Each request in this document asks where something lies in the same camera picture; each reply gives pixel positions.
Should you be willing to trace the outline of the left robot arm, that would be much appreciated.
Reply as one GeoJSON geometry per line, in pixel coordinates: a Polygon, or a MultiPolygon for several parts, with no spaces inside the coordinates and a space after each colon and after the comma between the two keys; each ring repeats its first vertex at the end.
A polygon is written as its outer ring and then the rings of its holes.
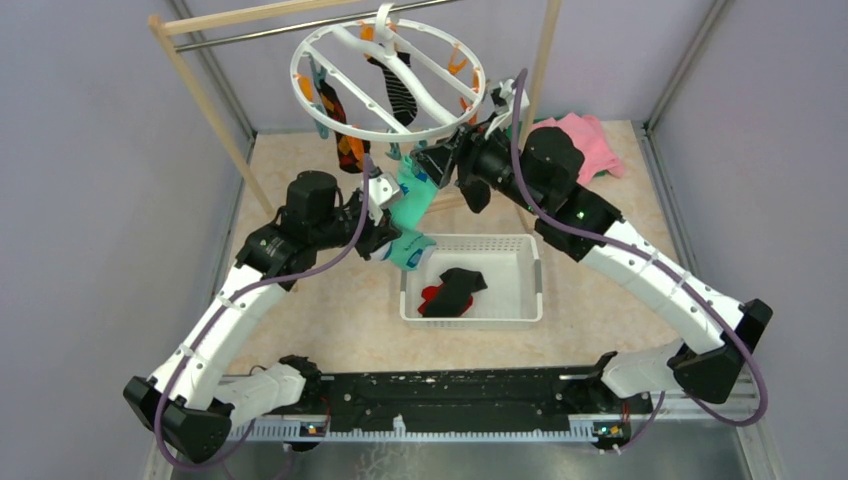
{"type": "Polygon", "coordinates": [[[348,200],[336,177],[324,171],[304,171],[289,184],[284,205],[248,235],[221,289],[174,354],[124,388],[169,462],[186,469],[216,465],[233,428],[279,407],[302,414],[317,407],[317,369],[304,357],[285,357],[232,383],[221,380],[266,312],[299,280],[351,252],[369,259],[399,237],[389,207],[401,196],[394,176],[376,167],[365,169],[348,200]]]}

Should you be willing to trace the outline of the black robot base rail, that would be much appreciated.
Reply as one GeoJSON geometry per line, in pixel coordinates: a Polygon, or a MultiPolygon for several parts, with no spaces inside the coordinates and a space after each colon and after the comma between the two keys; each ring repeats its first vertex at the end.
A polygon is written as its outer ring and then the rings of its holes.
{"type": "Polygon", "coordinates": [[[448,371],[324,373],[312,370],[300,400],[284,416],[320,415],[335,433],[486,435],[559,434],[579,415],[610,415],[591,429],[599,449],[630,441],[629,420],[649,414],[649,394],[620,398],[601,380],[610,360],[594,365],[448,371]]]}

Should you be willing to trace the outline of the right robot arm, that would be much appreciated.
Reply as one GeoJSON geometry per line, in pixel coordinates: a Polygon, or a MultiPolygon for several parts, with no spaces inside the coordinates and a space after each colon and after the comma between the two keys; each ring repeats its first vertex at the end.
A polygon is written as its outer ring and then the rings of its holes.
{"type": "Polygon", "coordinates": [[[486,136],[468,124],[411,155],[437,186],[457,183],[475,213],[491,191],[533,213],[548,245],[612,279],[677,332],[666,346],[605,360],[586,385],[594,409],[612,412],[626,397],[654,390],[725,403],[745,362],[738,346],[754,350],[772,309],[718,292],[654,248],[619,209],[577,183],[581,156],[564,131],[544,127],[531,132],[515,169],[503,131],[486,136]]]}

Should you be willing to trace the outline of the teal sock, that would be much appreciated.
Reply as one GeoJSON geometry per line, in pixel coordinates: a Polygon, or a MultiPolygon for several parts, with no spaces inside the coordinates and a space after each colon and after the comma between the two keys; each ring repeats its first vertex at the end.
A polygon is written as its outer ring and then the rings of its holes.
{"type": "Polygon", "coordinates": [[[391,223],[400,236],[376,253],[403,271],[416,270],[435,251],[437,242],[417,229],[435,199],[438,188],[427,173],[408,155],[400,160],[396,180],[402,197],[389,207],[391,223]]]}

